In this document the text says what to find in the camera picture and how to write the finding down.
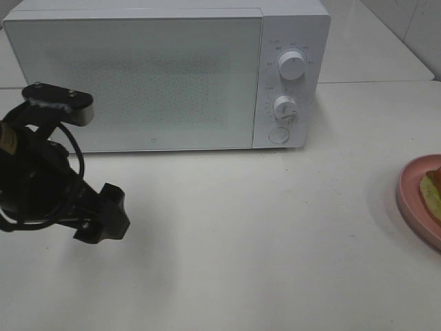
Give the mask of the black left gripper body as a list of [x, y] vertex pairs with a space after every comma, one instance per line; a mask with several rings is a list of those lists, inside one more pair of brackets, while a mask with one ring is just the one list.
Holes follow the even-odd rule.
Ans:
[[84, 180], [85, 162], [75, 144], [80, 169], [68, 162], [66, 149], [43, 139], [20, 142], [20, 162], [26, 177], [20, 185], [20, 228], [42, 230], [56, 223], [77, 228], [86, 217], [103, 210], [102, 197]]

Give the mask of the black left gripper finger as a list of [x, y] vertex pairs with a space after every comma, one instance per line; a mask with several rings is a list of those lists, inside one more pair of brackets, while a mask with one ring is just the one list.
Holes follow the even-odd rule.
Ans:
[[120, 187], [105, 183], [99, 194], [116, 205], [119, 210], [124, 210], [125, 193]]
[[73, 238], [84, 243], [100, 243], [102, 240], [121, 240], [130, 221], [123, 210], [112, 206], [104, 208], [94, 217], [79, 222]]

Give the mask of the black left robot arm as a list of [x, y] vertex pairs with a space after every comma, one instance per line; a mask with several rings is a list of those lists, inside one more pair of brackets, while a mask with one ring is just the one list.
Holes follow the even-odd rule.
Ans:
[[68, 151], [26, 126], [1, 122], [1, 230], [36, 231], [52, 225], [75, 230], [88, 244], [121, 240], [130, 226], [125, 193], [105, 183], [96, 192], [84, 180], [85, 159], [72, 133], [57, 124], [74, 148], [79, 169]]

